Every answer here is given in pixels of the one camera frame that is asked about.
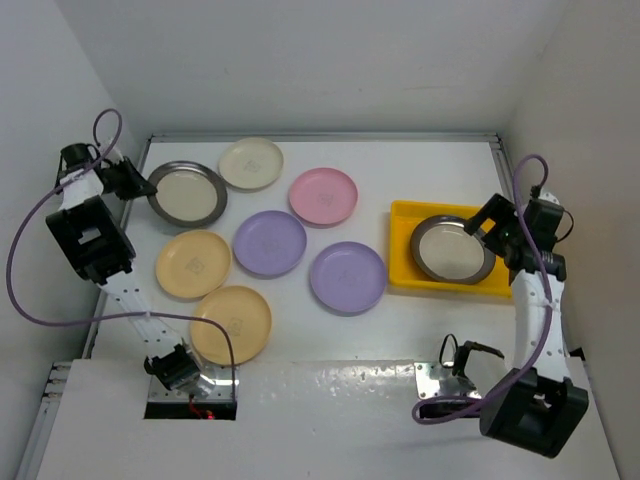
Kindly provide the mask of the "steel rimmed plate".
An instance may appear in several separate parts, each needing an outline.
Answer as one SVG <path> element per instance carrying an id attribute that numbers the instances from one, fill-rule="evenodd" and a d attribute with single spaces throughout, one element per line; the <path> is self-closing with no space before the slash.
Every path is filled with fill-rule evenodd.
<path id="1" fill-rule="evenodd" d="M 172 161 L 148 177 L 156 193 L 148 197 L 152 210 L 171 225 L 195 229 L 215 223 L 228 204 L 227 187 L 210 168 L 192 161 Z"/>
<path id="2" fill-rule="evenodd" d="M 453 215 L 436 215 L 413 230 L 411 256 L 429 278 L 441 283 L 475 285 L 487 278 L 496 256 L 481 242 L 480 235 L 464 230 L 465 220 Z"/>

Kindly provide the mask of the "yellow plastic plate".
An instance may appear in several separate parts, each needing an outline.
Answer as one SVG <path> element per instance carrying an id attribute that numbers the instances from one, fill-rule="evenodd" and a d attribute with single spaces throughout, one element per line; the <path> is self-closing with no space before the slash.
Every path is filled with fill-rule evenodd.
<path id="1" fill-rule="evenodd" d="M 195 317 L 216 322 L 228 334 L 236 365 L 258 355 L 266 346 L 272 329 L 272 312 L 257 291 L 245 286 L 228 286 L 211 292 L 197 305 Z M 191 344 L 203 359 L 230 366 L 231 357 L 224 334 L 208 323 L 192 321 Z"/>
<path id="2" fill-rule="evenodd" d="M 155 262 L 160 287 L 179 299 L 198 299 L 228 278 L 232 252 L 227 241 L 207 230 L 192 230 L 170 240 Z"/>

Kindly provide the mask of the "cream plastic plate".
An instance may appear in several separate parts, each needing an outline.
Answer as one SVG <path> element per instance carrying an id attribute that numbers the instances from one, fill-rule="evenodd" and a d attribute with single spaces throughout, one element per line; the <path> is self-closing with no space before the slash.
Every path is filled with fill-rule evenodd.
<path id="1" fill-rule="evenodd" d="M 244 138 L 231 144 L 220 156 L 218 171 L 239 190 L 261 190 L 273 184 L 282 173 L 284 154 L 271 140 Z"/>

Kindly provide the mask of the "purple plastic plate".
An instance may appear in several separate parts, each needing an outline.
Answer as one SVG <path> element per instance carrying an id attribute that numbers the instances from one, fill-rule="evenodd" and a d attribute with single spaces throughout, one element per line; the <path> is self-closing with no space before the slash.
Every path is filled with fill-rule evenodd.
<path id="1" fill-rule="evenodd" d="M 373 308 L 387 285 L 386 266 L 369 246 L 352 241 L 323 249 L 310 267 L 310 286 L 328 309 L 357 315 Z"/>
<path id="2" fill-rule="evenodd" d="M 232 249 L 238 263 L 259 277 L 278 277 L 293 270 L 307 247 L 305 228 L 279 210 L 258 212 L 238 228 Z"/>

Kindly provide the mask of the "pink plastic plate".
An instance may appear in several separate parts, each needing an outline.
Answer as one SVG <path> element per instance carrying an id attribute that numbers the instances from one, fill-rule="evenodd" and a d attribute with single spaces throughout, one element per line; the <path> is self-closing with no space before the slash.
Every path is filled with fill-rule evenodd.
<path id="1" fill-rule="evenodd" d="M 355 182 L 334 168 L 314 168 L 299 175 L 292 183 L 288 200 L 293 212 L 316 226 L 342 223 L 354 212 L 359 199 Z"/>

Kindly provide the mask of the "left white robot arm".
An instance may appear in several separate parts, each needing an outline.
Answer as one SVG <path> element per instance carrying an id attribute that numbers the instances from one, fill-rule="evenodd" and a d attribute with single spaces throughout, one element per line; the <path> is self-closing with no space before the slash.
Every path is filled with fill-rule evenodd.
<path id="1" fill-rule="evenodd" d="M 133 244 L 103 200 L 153 196 L 156 188 L 127 158 L 100 160 L 97 147 L 72 144 L 60 153 L 62 205 L 46 225 L 78 276 L 96 284 L 127 315 L 146 346 L 144 369 L 169 391 L 195 396 L 201 370 L 183 337 L 159 316 L 135 271 Z"/>

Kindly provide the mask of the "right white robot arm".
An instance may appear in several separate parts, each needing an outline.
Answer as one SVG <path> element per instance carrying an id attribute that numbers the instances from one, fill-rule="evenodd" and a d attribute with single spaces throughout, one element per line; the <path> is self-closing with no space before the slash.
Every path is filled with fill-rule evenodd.
<path id="1" fill-rule="evenodd" d="M 534 188 L 526 205 L 493 195 L 464 224 L 466 233 L 476 234 L 493 221 L 480 239 L 503 259 L 515 307 L 512 366 L 479 402 L 480 432 L 547 458 L 560 453 L 589 406 L 564 353 L 567 268 L 553 251 L 564 215 L 555 197 Z"/>

